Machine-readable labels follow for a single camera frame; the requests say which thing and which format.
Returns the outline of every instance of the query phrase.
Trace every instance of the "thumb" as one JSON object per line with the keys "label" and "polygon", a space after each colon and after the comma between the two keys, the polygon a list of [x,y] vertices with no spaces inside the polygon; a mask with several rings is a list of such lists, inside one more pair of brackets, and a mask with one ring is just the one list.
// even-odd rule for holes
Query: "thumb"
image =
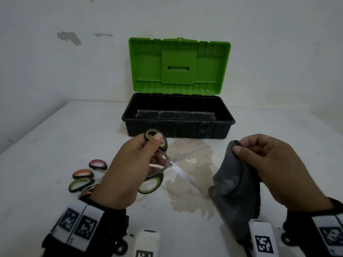
{"label": "thumb", "polygon": [[239,159],[245,161],[247,164],[251,165],[255,169],[260,169],[263,167],[265,159],[247,148],[241,146],[234,146],[232,148],[232,152]]}
{"label": "thumb", "polygon": [[143,157],[151,158],[154,153],[158,150],[162,143],[163,136],[160,133],[154,135],[153,139],[150,139],[144,147],[141,149]]}

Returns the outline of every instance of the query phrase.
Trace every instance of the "person's right hand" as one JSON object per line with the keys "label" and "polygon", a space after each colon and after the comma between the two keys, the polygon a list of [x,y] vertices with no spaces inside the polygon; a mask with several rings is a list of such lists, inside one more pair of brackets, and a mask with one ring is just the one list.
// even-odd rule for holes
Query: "person's right hand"
{"label": "person's right hand", "polygon": [[293,148],[276,138],[255,134],[232,151],[255,168],[274,199],[287,209],[313,212],[333,208]]}

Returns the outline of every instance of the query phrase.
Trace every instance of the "open toolbox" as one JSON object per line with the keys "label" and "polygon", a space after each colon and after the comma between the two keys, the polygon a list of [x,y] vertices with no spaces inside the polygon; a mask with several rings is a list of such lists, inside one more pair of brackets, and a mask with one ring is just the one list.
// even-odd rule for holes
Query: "open toolbox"
{"label": "open toolbox", "polygon": [[229,42],[130,38],[133,89],[122,116],[129,136],[226,138],[235,120],[220,97]]}

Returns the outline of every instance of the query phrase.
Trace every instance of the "wall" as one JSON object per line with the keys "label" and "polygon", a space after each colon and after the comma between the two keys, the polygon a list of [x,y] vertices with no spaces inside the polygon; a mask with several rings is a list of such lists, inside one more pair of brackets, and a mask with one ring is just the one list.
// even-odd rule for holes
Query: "wall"
{"label": "wall", "polygon": [[130,37],[230,41],[221,93],[228,107],[306,109],[343,134],[342,7],[343,0],[2,0],[0,151],[70,99],[128,101]]}

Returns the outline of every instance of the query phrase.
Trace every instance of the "white plastic device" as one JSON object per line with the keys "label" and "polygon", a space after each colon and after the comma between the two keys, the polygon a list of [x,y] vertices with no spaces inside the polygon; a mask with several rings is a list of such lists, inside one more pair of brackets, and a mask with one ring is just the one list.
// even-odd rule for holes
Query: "white plastic device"
{"label": "white plastic device", "polygon": [[249,221],[255,257],[279,257],[272,225],[259,219]]}
{"label": "white plastic device", "polygon": [[161,235],[154,230],[143,229],[136,234],[133,257],[158,257]]}

